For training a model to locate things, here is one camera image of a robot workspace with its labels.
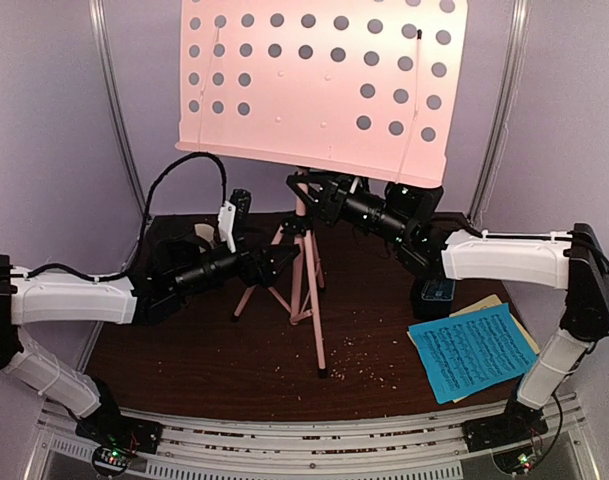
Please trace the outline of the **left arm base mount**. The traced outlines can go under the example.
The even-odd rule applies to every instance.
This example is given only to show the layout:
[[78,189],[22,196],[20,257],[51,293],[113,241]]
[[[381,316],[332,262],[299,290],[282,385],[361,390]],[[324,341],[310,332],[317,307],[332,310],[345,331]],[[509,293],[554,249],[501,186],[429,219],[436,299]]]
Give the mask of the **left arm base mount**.
[[163,430],[159,422],[125,416],[104,406],[87,417],[77,418],[76,424],[78,436],[128,454],[155,454]]

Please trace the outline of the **pink music stand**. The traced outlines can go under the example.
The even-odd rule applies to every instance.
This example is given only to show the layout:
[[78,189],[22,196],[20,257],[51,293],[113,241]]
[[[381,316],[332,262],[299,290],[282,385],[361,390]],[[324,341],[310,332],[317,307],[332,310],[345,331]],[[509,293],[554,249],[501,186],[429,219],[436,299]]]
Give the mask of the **pink music stand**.
[[[185,1],[177,148],[442,188],[465,1]],[[291,319],[327,371],[313,218],[296,215]]]

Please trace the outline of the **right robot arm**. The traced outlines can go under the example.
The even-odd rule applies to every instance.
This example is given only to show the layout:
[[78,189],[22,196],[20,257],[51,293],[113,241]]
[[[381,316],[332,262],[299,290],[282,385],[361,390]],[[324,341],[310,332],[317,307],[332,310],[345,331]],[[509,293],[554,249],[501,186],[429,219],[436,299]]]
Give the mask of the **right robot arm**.
[[497,419],[503,440],[529,431],[572,369],[609,334],[609,262],[588,224],[547,235],[493,234],[437,214],[440,187],[390,182],[377,196],[361,178],[330,172],[292,174],[286,183],[326,225],[345,221],[385,240],[417,279],[492,279],[565,291],[557,330]]

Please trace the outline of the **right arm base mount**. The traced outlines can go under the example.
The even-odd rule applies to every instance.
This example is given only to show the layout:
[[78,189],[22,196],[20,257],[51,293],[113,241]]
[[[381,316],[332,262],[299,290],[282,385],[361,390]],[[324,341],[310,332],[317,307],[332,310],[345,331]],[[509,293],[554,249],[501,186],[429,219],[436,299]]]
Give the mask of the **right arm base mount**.
[[467,420],[461,427],[469,452],[511,445],[549,431],[541,416],[526,418],[507,413]]

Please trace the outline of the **black metronome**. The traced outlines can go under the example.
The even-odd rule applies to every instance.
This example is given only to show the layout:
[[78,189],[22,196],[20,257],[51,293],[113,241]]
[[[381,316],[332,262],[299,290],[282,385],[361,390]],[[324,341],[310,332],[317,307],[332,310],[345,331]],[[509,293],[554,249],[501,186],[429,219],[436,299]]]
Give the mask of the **black metronome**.
[[448,317],[455,297],[455,282],[449,279],[415,279],[410,290],[413,317],[432,321]]

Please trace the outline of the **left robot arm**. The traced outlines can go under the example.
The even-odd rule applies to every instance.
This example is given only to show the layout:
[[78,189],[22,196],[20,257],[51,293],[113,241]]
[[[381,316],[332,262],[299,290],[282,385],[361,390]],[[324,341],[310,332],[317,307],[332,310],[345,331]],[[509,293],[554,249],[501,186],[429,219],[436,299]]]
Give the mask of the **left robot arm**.
[[32,274],[0,255],[0,372],[8,373],[66,407],[82,429],[107,444],[128,433],[108,386],[61,362],[24,331],[26,324],[94,321],[157,325],[185,301],[238,278],[246,286],[272,286],[299,255],[295,245],[230,250],[204,240],[165,240],[144,270],[114,280],[81,278],[57,267]]

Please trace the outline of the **clear metronome cover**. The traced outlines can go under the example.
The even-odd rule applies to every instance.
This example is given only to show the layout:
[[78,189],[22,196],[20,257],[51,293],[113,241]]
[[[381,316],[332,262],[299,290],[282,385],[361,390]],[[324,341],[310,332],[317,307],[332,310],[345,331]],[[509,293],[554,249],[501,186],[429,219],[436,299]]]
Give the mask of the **clear metronome cover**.
[[452,302],[455,282],[448,279],[428,280],[420,290],[420,299],[426,302]]

